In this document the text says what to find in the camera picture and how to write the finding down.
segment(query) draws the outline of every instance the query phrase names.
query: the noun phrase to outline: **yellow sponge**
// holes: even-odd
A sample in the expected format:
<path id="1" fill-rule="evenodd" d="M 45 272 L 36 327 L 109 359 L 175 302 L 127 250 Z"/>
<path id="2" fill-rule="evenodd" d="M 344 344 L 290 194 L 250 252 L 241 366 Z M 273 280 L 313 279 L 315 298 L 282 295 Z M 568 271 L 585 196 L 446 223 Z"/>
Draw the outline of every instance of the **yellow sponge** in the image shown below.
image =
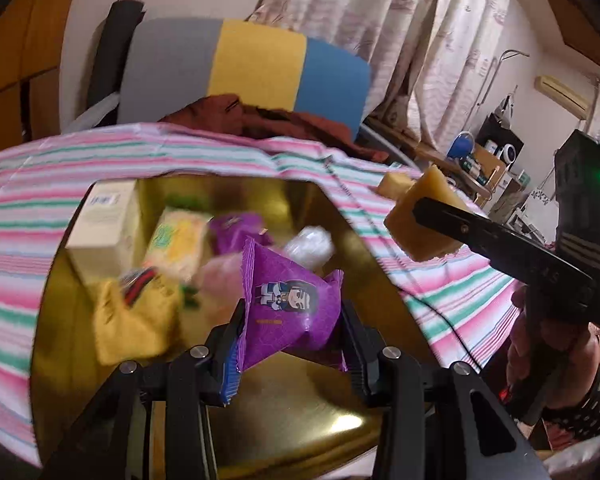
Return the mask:
<path id="1" fill-rule="evenodd" d="M 431 166 L 384 219 L 384 225 L 395 242 L 416 262 L 453 253 L 462 246 L 460 242 L 416 222 L 413 207 L 426 196 L 468 211 L 466 204 L 449 187 L 442 172 L 436 166 Z"/>
<path id="2" fill-rule="evenodd" d="M 415 181 L 404 173 L 395 171 L 385 174 L 385 176 L 376 187 L 376 193 L 396 202 L 411 189 Z"/>

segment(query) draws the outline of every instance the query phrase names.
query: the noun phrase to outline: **wooden cabinet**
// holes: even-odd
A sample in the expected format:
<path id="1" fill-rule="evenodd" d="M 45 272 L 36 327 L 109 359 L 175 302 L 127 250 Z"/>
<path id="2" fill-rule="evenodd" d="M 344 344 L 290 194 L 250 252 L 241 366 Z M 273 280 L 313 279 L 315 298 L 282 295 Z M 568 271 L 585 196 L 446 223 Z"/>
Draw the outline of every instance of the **wooden cabinet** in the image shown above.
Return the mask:
<path id="1" fill-rule="evenodd" d="M 20 86 L 15 84 L 0 92 L 0 150 L 21 142 Z"/>
<path id="2" fill-rule="evenodd" d="M 32 139 L 59 133 L 59 67 L 70 6 L 71 0 L 11 0 L 0 16 L 0 150 L 21 143 L 23 128 Z"/>

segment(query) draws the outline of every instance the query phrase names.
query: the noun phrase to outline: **human hand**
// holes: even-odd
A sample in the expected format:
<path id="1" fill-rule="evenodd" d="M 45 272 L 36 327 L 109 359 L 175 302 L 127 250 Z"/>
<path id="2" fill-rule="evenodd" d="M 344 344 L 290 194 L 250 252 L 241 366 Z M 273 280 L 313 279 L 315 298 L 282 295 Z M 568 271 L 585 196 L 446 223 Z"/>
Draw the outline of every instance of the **human hand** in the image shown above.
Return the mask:
<path id="1" fill-rule="evenodd" d="M 526 285 L 511 297 L 512 303 L 522 310 L 511 329 L 511 345 L 507 353 L 507 383 L 526 378 L 530 370 L 532 341 L 526 328 Z M 587 325 L 572 325 L 556 320 L 540 323 L 540 335 L 544 342 L 557 350 L 571 348 L 569 363 L 556 388 L 547 397 L 547 407 L 559 410 L 576 406 L 587 394 L 598 371 L 600 346 Z"/>

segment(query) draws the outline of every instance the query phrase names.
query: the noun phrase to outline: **gold tray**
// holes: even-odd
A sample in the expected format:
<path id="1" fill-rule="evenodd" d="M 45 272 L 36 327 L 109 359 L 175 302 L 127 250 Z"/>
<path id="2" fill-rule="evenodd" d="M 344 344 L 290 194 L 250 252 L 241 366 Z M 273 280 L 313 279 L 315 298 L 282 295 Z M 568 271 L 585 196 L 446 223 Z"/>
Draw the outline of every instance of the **gold tray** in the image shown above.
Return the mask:
<path id="1" fill-rule="evenodd" d="M 395 286 L 317 185 L 176 174 L 139 180 L 138 189 L 145 239 L 170 195 L 196 198 L 211 214 L 255 211 L 277 243 L 304 226 L 324 227 L 335 254 L 323 270 L 344 270 L 343 298 L 353 301 L 362 321 L 378 328 L 388 344 L 436 362 Z M 96 360 L 93 305 L 64 249 L 72 226 L 46 282 L 32 357 L 32 415 L 43 463 L 112 372 Z M 184 344 L 202 344 L 211 329 L 208 316 L 186 316 Z M 211 408 L 210 420 L 221 478 L 293 480 L 315 478 L 375 446 L 381 414 L 362 406 L 345 374 L 279 352 L 245 372 L 231 405 Z M 164 477 L 163 423 L 164 404 L 156 403 L 154 478 Z"/>

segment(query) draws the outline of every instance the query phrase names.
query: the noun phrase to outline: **pink and white striped fabric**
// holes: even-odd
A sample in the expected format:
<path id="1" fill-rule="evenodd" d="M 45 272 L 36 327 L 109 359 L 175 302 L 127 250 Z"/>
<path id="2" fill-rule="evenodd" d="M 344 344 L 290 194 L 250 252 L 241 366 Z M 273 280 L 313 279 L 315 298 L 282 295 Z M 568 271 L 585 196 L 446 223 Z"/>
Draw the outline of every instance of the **pink and white striped fabric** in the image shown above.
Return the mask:
<path id="1" fill-rule="evenodd" d="M 46 277 L 72 215 L 97 180 L 175 170 L 319 184 L 399 288 L 442 365 L 466 354 L 416 298 L 443 312 L 482 364 L 509 334 L 517 314 L 509 276 L 466 247 L 417 264 L 393 242 L 382 221 L 394 203 L 372 190 L 386 166 L 318 142 L 251 140 L 172 124 L 126 124 L 30 142 L 0 152 L 0 443 L 23 459 L 40 464 L 30 358 Z"/>

